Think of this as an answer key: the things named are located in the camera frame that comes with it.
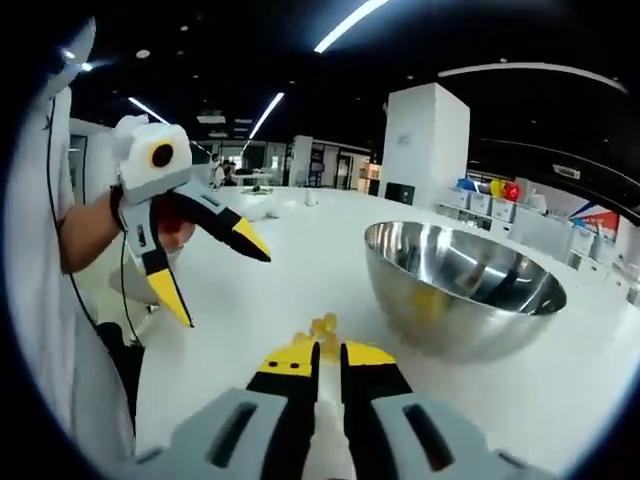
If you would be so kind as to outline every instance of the black ceiling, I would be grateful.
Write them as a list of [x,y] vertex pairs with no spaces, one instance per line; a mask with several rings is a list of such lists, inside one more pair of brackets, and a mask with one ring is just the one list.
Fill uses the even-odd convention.
[[[127,101],[133,96],[199,141],[212,126],[196,117],[221,110],[233,138],[233,119],[257,120],[284,92],[257,139],[307,134],[375,146],[389,92],[437,80],[471,107],[476,169],[527,175],[621,211],[640,205],[632,181],[640,179],[636,65],[622,61],[634,30],[618,7],[625,2],[390,0],[323,55],[315,45],[364,0],[133,3],[97,15],[91,60],[104,65],[74,83],[75,117],[115,125],[138,113]],[[143,49],[150,56],[137,58]],[[500,59],[619,78],[631,94],[548,71],[438,79],[438,72]],[[578,167],[580,182],[555,175],[553,163]]]

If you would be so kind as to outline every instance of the white shirt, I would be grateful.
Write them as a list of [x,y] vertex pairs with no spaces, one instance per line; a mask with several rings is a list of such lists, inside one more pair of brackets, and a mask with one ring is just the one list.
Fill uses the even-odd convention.
[[47,188],[58,219],[74,204],[69,174],[71,91],[34,104],[18,141],[5,203],[6,284],[18,342],[34,380],[60,425],[97,463],[133,452],[126,397],[109,354],[81,314],[60,252]]
[[211,183],[213,183],[214,187],[220,187],[222,182],[224,181],[224,170],[222,169],[222,164],[220,162],[212,163],[212,179]]

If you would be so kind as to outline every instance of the stainless steel bowl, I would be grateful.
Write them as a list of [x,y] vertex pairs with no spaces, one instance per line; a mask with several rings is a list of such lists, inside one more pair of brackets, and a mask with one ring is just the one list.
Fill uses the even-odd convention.
[[365,232],[369,277],[389,325],[425,354],[491,361],[535,340],[567,303],[531,259],[460,230],[413,222]]

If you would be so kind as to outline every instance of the camera lens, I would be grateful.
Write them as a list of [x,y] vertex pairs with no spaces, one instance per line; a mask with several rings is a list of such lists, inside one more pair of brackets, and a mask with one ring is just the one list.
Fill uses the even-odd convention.
[[153,156],[151,157],[151,161],[153,162],[154,167],[162,168],[169,165],[169,162],[173,158],[173,147],[169,144],[160,145],[153,152]]

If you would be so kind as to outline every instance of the desk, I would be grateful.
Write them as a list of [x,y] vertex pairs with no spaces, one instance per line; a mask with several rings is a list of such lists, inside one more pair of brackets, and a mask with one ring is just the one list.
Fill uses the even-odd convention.
[[[259,199],[224,188],[238,210]],[[405,347],[387,329],[367,273],[363,232],[375,222],[433,222],[491,238],[433,212],[357,192],[275,188],[281,218],[254,227],[271,264],[241,257],[200,229],[177,259],[176,277],[193,315],[187,329],[164,309],[145,335],[137,449],[166,444],[173,428],[229,387],[244,387],[264,356],[334,312],[341,338],[374,342],[396,357],[416,390],[447,401],[485,433],[490,448],[562,473],[608,425],[640,360],[640,311],[606,286],[507,239],[553,273],[567,307],[532,345],[490,364],[448,365]],[[338,401],[320,384],[320,397]]]
[[270,173],[252,173],[250,175],[238,175],[234,173],[233,175],[231,175],[231,178],[238,184],[239,187],[244,186],[245,180],[256,180],[257,185],[266,186],[268,185],[269,180],[273,178],[273,175],[271,175]]

